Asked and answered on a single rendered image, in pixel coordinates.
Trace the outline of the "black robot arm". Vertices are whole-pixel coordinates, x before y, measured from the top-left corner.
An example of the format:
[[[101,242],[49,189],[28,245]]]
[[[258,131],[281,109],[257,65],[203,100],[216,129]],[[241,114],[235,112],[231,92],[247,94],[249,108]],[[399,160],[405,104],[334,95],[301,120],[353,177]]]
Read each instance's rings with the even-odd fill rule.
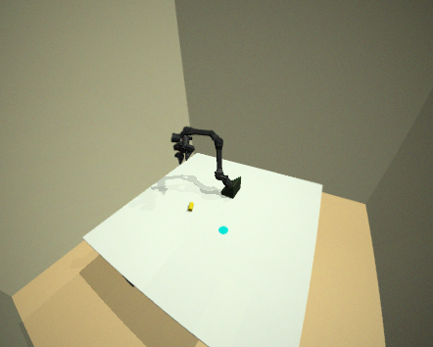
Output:
[[[221,180],[222,183],[224,184],[224,186],[226,188],[232,186],[232,184],[234,183],[234,181],[232,182],[228,175],[225,175],[223,173],[222,170],[222,154],[221,154],[221,150],[222,150],[222,146],[223,146],[223,139],[220,138],[213,130],[206,130],[206,129],[197,129],[197,128],[193,128],[191,126],[185,126],[182,129],[181,133],[172,133],[171,134],[171,138],[170,138],[170,142],[176,142],[173,145],[173,150],[180,152],[179,150],[182,148],[184,149],[184,144],[182,144],[182,141],[187,141],[189,142],[189,140],[192,140],[192,136],[193,134],[198,134],[198,135],[207,135],[210,136],[211,139],[213,140],[213,142],[215,143],[215,147],[216,147],[216,172],[215,172],[215,177],[217,180]],[[189,136],[188,136],[189,135]],[[180,141],[181,139],[181,141]],[[225,188],[225,189],[226,189]]]

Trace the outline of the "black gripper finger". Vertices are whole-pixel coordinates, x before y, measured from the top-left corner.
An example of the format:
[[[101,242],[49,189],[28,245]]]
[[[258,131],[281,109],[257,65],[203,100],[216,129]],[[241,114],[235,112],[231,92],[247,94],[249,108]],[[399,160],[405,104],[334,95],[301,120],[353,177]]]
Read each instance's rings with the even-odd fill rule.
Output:
[[[181,165],[184,158],[178,155],[176,155],[175,157],[178,159],[178,163]]]
[[[184,152],[185,152],[185,161],[187,161],[193,151],[185,148]]]

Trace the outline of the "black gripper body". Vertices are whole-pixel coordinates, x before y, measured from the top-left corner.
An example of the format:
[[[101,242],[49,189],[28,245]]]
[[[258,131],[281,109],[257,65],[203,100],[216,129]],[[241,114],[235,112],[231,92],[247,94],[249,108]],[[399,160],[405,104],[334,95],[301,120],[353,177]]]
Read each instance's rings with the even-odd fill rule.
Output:
[[[184,149],[185,148],[187,148],[187,149],[189,149],[189,150],[192,150],[192,151],[194,151],[195,150],[195,147],[193,146],[193,145],[190,145],[189,144],[189,142],[187,142],[187,141],[182,141],[182,144],[184,144]],[[183,148],[183,147],[182,147]],[[176,152],[175,154],[174,154],[174,157],[176,156],[176,155],[178,155],[178,156],[181,156],[181,157],[184,157],[184,149],[180,149],[179,151],[180,152]]]

